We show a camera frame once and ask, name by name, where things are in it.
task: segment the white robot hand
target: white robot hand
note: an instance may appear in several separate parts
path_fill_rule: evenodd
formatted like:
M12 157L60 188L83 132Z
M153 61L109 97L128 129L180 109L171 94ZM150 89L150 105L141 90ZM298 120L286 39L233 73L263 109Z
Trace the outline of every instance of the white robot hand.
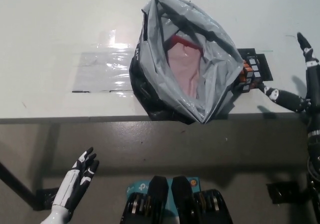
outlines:
M53 201L51 213L41 224L67 224L71 220L99 166L99 161L95 160L97 155L90 155L93 150L91 147L85 151L66 173Z

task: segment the bag handle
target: bag handle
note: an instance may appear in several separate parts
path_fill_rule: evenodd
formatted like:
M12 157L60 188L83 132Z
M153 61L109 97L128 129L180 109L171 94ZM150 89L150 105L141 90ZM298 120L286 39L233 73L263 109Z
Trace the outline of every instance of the bag handle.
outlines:
M142 38L143 41L148 40L148 14L142 10L143 13L143 26L142 26Z

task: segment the pink cloth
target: pink cloth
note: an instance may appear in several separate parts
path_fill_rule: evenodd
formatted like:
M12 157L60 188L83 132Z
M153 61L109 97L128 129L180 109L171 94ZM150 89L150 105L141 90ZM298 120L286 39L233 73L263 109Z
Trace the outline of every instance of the pink cloth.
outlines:
M197 47L193 48L195 45L186 40L173 45L167 52L173 75L185 94L197 98L201 51Z

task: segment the table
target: table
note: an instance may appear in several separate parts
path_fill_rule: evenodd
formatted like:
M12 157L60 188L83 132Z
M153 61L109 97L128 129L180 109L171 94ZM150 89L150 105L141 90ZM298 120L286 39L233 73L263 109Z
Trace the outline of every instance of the table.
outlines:
M266 55L274 79L266 85L306 93L304 57L296 33L302 32L320 55L320 0L190 1L221 24L237 48L255 48ZM149 119L131 91L71 93L81 53L99 45L101 34L116 30L115 43L136 45L141 8L148 0L0 2L1 124ZM259 90L242 94L228 117L259 118L263 113L295 117ZM26 190L21 191L19 180L12 180L4 166L0 170L0 178L9 177L23 196Z

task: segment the gray plastic bag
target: gray plastic bag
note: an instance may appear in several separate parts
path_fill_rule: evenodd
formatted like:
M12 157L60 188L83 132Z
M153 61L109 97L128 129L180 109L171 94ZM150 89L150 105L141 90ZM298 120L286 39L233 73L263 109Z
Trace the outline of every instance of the gray plastic bag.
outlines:
M130 65L134 94L152 120L207 123L221 110L243 59L223 28L186 0L151 0L143 9L143 27ZM172 36L203 50L197 97L178 85L166 57Z

